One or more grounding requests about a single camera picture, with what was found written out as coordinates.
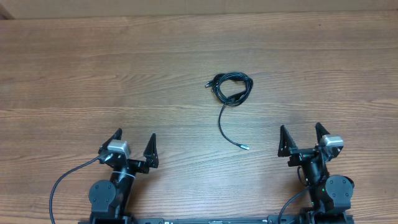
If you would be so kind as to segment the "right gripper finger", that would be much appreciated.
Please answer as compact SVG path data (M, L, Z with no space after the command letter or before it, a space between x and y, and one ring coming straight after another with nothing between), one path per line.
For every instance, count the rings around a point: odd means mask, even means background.
M323 127L323 125L321 123L317 123L315 125L315 130L316 130L316 134L317 134L317 141L320 142L321 138L324 135L328 135L329 132Z
M279 157L288 157L296 152L298 147L296 146L293 138L288 132L285 125L280 127L280 142L277 155Z

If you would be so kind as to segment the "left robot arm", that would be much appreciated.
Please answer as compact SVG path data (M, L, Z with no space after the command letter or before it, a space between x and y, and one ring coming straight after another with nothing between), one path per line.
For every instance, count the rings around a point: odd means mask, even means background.
M121 139L122 133L118 129L99 148L99 163L113 170L108 180L99 180L90 188L90 223L138 223L126 211L136 174L148 174L151 168L159 166L156 134L151 135L143 152L145 159L140 161L130 158L130 146Z

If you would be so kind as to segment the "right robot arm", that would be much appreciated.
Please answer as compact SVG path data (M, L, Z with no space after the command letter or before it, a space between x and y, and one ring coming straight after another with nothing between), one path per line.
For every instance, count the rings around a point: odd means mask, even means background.
M288 157L289 167L297 168L298 179L304 190L294 195L281 208L278 223L353 223L346 211L351 208L354 182L344 175L330 175L326 163L338 157L343 149L343 138L330 134L321 123L315 125L317 143L313 148L297 147L287 128L280 127L277 155ZM309 194L311 206L297 215L284 215L286 208L297 198Z

